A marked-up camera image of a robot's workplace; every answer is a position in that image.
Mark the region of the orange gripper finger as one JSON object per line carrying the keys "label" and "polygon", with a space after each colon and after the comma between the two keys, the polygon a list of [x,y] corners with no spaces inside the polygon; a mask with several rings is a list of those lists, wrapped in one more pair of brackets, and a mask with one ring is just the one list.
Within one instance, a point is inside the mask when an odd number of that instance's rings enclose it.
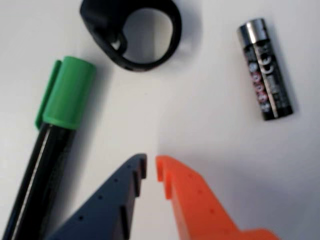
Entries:
{"label": "orange gripper finger", "polygon": [[155,158],[158,181],[171,201],[182,240],[277,240],[263,228],[241,230],[197,171],[168,156]]}

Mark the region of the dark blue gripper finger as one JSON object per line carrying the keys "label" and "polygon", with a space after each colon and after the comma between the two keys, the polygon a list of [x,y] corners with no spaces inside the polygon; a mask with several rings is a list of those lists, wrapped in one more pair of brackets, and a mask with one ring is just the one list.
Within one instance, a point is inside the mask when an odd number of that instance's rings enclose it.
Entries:
{"label": "dark blue gripper finger", "polygon": [[49,240],[128,240],[135,200],[147,177],[147,155],[125,161]]}

